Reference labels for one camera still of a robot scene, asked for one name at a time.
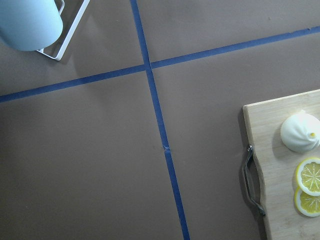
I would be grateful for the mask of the wooden cutting board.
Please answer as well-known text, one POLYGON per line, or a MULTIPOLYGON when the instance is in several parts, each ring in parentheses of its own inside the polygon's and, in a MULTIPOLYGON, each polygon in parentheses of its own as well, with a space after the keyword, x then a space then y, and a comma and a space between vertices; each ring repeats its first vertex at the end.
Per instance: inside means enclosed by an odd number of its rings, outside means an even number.
POLYGON ((289 150, 281 141, 280 128, 291 115, 304 110, 320 117, 320 91, 313 90, 243 106, 248 142, 260 184, 265 231, 269 240, 318 240, 319 217, 300 213, 294 202, 296 168, 307 158, 320 156, 316 148, 306 153, 289 150))

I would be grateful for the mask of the metal cup rack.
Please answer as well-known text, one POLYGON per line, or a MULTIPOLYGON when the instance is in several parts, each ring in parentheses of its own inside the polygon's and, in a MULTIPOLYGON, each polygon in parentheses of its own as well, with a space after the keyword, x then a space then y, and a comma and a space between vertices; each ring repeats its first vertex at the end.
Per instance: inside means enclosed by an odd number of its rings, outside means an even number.
POLYGON ((56 0, 55 3, 62 18, 62 34, 50 46, 39 49, 37 52, 59 62, 63 58, 90 0, 56 0))

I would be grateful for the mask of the lemon slice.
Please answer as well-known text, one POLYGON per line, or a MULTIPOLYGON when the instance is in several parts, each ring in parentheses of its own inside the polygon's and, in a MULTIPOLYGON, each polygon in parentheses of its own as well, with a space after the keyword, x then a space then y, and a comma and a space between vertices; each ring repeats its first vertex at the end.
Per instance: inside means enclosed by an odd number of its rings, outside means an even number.
POLYGON ((294 204, 296 209, 303 215, 311 218, 320 216, 320 197, 312 196, 299 187, 294 193, 294 204))
POLYGON ((310 157, 299 163, 295 170, 298 187, 306 194, 320 196, 320 159, 310 157))

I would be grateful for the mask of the blue cup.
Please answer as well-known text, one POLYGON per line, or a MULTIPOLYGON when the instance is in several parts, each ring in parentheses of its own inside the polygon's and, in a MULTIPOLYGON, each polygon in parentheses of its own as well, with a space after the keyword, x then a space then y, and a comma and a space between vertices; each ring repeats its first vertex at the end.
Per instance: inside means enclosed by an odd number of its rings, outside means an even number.
POLYGON ((0 39, 19 51, 36 51, 62 34, 63 21, 53 0, 2 0, 0 39))

